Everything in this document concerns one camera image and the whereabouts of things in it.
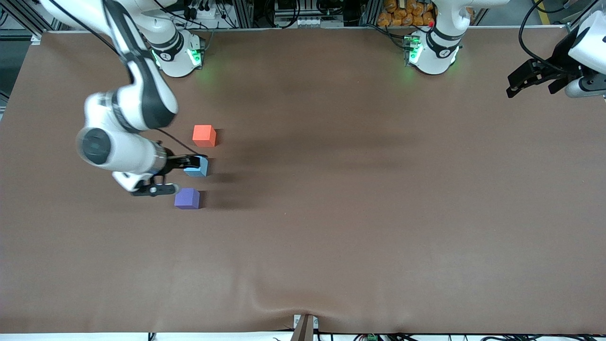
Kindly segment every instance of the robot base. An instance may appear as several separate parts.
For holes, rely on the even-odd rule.
[[[414,66],[428,75],[439,75],[448,70],[455,62],[456,54],[459,51],[458,47],[452,53],[445,50],[449,55],[446,58],[438,58],[436,53],[428,47],[427,34],[422,30],[412,33],[411,36],[405,36],[404,45],[411,47],[410,51],[404,52],[406,65]]]
[[[154,53],[158,67],[174,78],[187,76],[195,69],[202,69],[204,49],[206,48],[206,40],[186,30],[179,32],[183,35],[183,48],[172,61],[165,61]]]

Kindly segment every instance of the purple cube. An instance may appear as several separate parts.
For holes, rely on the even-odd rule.
[[[180,209],[199,209],[200,192],[194,188],[183,188],[175,195],[175,207]]]

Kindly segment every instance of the brown table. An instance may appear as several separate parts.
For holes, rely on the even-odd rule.
[[[559,29],[528,30],[548,55]],[[441,76],[371,30],[218,33],[167,130],[220,144],[206,207],[133,198],[75,151],[127,83],[92,35],[32,46],[0,123],[0,331],[606,333],[606,106],[527,89],[517,30]],[[144,134],[176,143],[158,133]]]

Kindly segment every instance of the pile of potatoes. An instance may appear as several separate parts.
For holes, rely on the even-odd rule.
[[[398,7],[396,0],[384,0],[385,11],[379,15],[377,25],[385,26],[428,26],[435,20],[433,4],[416,0],[406,0],[406,8]]]

